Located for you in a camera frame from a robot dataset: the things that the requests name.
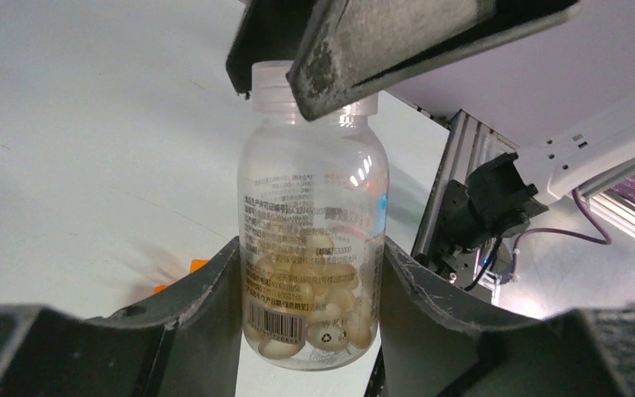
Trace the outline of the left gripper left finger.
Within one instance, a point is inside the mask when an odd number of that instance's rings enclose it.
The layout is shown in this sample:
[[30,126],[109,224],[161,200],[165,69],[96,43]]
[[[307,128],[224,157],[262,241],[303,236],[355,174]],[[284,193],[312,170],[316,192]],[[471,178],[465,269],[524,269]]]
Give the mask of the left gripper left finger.
[[240,245],[107,318],[0,304],[0,396],[233,396]]

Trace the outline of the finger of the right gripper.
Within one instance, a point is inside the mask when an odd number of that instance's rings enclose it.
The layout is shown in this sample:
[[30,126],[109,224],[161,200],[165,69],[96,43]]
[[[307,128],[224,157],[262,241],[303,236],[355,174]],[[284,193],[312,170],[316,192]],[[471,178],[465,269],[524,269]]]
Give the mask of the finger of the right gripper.
[[315,6],[313,0],[246,1],[225,68],[234,91],[249,98],[252,66],[294,60]]
[[579,10],[578,1],[319,1],[287,78],[314,121]]

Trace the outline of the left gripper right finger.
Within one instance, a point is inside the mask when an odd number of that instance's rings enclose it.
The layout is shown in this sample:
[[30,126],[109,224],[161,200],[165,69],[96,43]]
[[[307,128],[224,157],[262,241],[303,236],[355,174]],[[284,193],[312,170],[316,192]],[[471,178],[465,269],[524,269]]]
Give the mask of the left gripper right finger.
[[384,246],[379,396],[635,396],[635,309],[528,318]]

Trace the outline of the orange pill box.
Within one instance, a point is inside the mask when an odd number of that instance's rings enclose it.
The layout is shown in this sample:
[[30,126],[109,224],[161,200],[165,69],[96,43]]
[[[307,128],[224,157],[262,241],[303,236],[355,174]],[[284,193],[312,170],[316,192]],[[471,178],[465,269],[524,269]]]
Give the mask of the orange pill box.
[[208,262],[209,262],[208,259],[193,259],[193,260],[191,260],[191,262],[189,264],[189,269],[185,273],[182,273],[179,276],[173,276],[171,278],[171,281],[166,282],[165,284],[157,285],[153,289],[152,294],[158,294],[159,292],[163,291],[164,289],[166,289],[167,287],[169,287],[173,283],[183,279],[185,276],[194,273],[196,270],[202,269]]

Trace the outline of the clear pill bottle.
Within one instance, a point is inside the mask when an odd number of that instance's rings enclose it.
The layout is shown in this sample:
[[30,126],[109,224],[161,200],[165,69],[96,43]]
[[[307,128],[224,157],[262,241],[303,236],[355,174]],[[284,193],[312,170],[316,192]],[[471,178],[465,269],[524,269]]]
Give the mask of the clear pill bottle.
[[356,361],[379,325],[389,162],[369,96],[305,120],[287,60],[252,66],[260,116],[237,172],[242,327],[269,363],[327,371]]

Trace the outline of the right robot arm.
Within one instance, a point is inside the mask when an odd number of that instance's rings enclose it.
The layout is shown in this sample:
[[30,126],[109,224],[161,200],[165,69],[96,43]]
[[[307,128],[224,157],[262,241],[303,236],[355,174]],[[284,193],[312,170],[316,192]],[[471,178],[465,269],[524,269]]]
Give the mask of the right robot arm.
[[226,70],[309,122],[401,83],[477,111],[518,140],[535,204],[635,157],[635,1],[249,1]]

